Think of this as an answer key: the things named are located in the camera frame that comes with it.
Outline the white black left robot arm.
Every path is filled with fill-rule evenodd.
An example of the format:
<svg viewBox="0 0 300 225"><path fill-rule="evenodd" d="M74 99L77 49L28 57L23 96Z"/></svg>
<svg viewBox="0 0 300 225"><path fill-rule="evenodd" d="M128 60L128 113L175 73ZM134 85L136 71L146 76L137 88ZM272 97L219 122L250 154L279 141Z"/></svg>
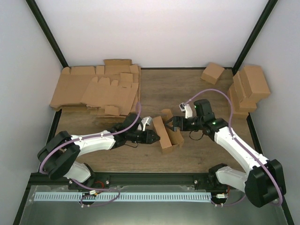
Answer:
<svg viewBox="0 0 300 225"><path fill-rule="evenodd" d="M52 180L65 177L91 189L96 184L96 175L86 163L78 163L77 158L99 150L116 149L127 142L153 144L160 137L154 130L146 129L151 121L151 117L140 118L131 113L122 123L99 133L79 136L61 131L37 154L40 172Z"/></svg>

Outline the brown cardboard box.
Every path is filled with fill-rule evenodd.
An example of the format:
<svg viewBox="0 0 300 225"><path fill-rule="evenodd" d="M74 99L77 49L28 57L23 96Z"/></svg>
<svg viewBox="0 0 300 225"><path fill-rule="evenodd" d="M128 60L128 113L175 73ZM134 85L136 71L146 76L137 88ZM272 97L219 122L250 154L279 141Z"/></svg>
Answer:
<svg viewBox="0 0 300 225"><path fill-rule="evenodd" d="M162 154L168 154L176 149L182 148L184 138L182 137L179 130L176 132L165 127L165 122L173 117L170 109L163 109L162 116L155 117L153 121L154 129L157 135L160 137L159 143Z"/></svg>

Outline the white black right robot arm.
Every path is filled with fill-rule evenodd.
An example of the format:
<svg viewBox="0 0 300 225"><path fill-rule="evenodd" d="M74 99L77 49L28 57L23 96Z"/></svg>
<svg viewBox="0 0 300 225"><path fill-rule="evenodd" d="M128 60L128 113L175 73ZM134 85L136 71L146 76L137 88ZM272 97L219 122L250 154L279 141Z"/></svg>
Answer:
<svg viewBox="0 0 300 225"><path fill-rule="evenodd" d="M243 168L243 172L219 164L209 170L209 185L218 189L228 185L242 191L248 200L260 208L277 201L281 204L286 194L282 165L268 160L245 143L222 118L216 118L206 99L194 102L196 116L188 104L181 103L184 116L173 116L165 122L172 131L202 131L216 144L224 148Z"/></svg>

